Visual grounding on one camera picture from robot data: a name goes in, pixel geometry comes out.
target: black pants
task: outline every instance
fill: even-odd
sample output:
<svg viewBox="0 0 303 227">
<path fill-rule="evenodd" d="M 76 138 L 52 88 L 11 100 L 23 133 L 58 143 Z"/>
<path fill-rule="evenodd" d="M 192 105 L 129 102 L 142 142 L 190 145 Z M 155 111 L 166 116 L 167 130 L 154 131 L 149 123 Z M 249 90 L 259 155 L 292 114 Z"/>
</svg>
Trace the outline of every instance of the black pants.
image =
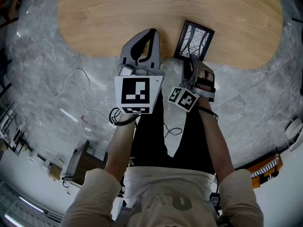
<svg viewBox="0 0 303 227">
<path fill-rule="evenodd" d="M 182 139 L 174 157 L 167 154 L 163 129 L 163 96 L 159 93 L 152 114 L 138 123 L 129 166 L 191 169 L 214 174 L 201 116 L 194 108 L 187 113 Z"/>
</svg>

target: wall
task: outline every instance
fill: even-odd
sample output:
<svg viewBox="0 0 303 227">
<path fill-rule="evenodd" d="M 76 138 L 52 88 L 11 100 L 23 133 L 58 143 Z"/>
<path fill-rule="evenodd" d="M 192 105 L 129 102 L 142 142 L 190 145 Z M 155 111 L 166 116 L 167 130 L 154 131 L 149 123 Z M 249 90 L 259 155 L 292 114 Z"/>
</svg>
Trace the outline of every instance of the wall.
<svg viewBox="0 0 303 227">
<path fill-rule="evenodd" d="M 62 181 L 54 181 L 46 171 L 28 158 L 29 151 L 21 152 L 19 157 L 11 150 L 6 150 L 0 161 L 0 175 L 25 196 L 38 204 L 64 215 L 72 204 L 79 189 L 70 185 L 69 192 L 62 186 Z M 113 205 L 113 219 L 122 203 L 116 199 Z"/>
<path fill-rule="evenodd" d="M 293 227 L 303 217 L 303 146 L 281 158 L 279 175 L 255 189 L 265 227 Z"/>
</svg>

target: gray marble floor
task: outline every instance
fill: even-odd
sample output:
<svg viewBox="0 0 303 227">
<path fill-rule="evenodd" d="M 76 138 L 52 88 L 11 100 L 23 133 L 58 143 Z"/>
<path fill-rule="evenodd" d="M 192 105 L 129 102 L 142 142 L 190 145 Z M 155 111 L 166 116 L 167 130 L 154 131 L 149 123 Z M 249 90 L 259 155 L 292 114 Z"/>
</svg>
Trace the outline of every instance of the gray marble floor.
<svg viewBox="0 0 303 227">
<path fill-rule="evenodd" d="M 215 71 L 217 88 L 212 107 L 219 115 L 219 125 L 235 166 L 283 147 L 283 133 L 289 120 L 295 115 L 302 116 L 303 25 L 293 22 L 291 17 L 302 19 L 303 15 L 294 0 L 281 0 L 281 4 L 284 16 L 281 42 L 264 67 L 240 70 L 209 63 Z M 103 116 L 108 117 L 115 107 L 118 58 L 91 58 L 71 49 L 58 28 L 57 0 L 23 0 L 19 21 L 8 28 L 6 50 L 13 60 L 8 72 L 13 85 L 9 94 L 22 109 L 20 116 L 31 131 L 28 138 L 31 147 L 56 161 L 67 159 L 75 148 L 90 140 L 93 153 L 102 157 L 114 132 Z M 171 87 L 179 84 L 182 64 L 174 59 L 161 62 L 166 72 L 162 90 L 167 98 Z M 80 70 L 66 83 L 76 68 L 85 70 L 90 86 Z M 82 100 L 87 109 L 103 116 L 83 108 L 79 96 L 88 86 Z M 183 128 L 185 112 L 166 102 L 164 108 L 167 126 Z M 168 135 L 165 139 L 170 155 L 178 148 L 180 138 Z"/>
</svg>

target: white cable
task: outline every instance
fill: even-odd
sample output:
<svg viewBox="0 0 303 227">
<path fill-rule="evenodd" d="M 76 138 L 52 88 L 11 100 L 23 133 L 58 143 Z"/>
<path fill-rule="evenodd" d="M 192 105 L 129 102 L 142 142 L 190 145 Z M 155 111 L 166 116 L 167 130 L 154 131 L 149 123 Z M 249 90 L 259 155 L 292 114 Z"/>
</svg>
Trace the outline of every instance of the white cable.
<svg viewBox="0 0 303 227">
<path fill-rule="evenodd" d="M 105 118 L 105 119 L 109 122 L 108 118 L 105 117 L 102 113 L 100 113 L 100 112 L 98 112 L 98 111 L 94 111 L 94 110 L 89 110 L 89 109 L 87 109 L 86 106 L 84 105 L 84 103 L 83 103 L 83 101 L 82 101 L 82 99 L 81 99 L 81 96 L 89 89 L 89 87 L 90 87 L 90 80 L 89 80 L 88 75 L 86 74 L 86 72 L 85 72 L 82 68 L 77 68 L 77 69 L 75 69 L 75 70 L 67 77 L 63 89 L 62 89 L 56 96 L 53 96 L 51 99 L 49 99 L 49 100 L 46 101 L 46 103 L 43 105 L 43 109 L 42 109 L 43 119 L 45 119 L 45 115 L 44 115 L 44 108 L 45 108 L 45 106 L 46 106 L 50 101 L 52 101 L 54 98 L 58 97 L 58 96 L 65 90 L 66 85 L 67 85 L 67 82 L 68 82 L 68 79 L 72 76 L 72 74 L 73 74 L 75 71 L 78 71 L 78 70 L 82 71 L 82 72 L 85 74 L 85 76 L 87 77 L 87 80 L 88 80 L 88 82 L 89 82 L 88 87 L 87 87 L 87 88 L 80 94 L 80 96 L 79 96 L 79 99 L 80 99 L 80 101 L 81 101 L 81 103 L 82 103 L 83 108 L 84 108 L 86 111 L 88 111 L 88 112 L 100 114 L 103 118 Z"/>
<path fill-rule="evenodd" d="M 285 139 L 285 141 L 286 141 L 286 143 L 287 143 L 287 145 L 288 145 L 288 148 L 290 148 L 290 146 L 289 146 L 289 144 L 288 144 L 288 140 L 287 140 L 287 138 L 286 138 L 286 136 L 285 136 L 285 135 L 286 135 L 286 133 L 284 133 L 284 134 L 283 134 L 284 139 Z"/>
</svg>

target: photo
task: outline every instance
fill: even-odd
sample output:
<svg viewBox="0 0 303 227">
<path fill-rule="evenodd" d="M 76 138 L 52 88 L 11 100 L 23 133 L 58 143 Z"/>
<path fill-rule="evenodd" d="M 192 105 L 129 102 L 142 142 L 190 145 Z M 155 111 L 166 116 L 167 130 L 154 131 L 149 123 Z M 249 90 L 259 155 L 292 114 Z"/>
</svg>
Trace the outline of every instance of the photo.
<svg viewBox="0 0 303 227">
<path fill-rule="evenodd" d="M 213 35 L 213 30 L 185 21 L 174 57 L 186 61 L 194 54 L 203 61 Z"/>
</svg>

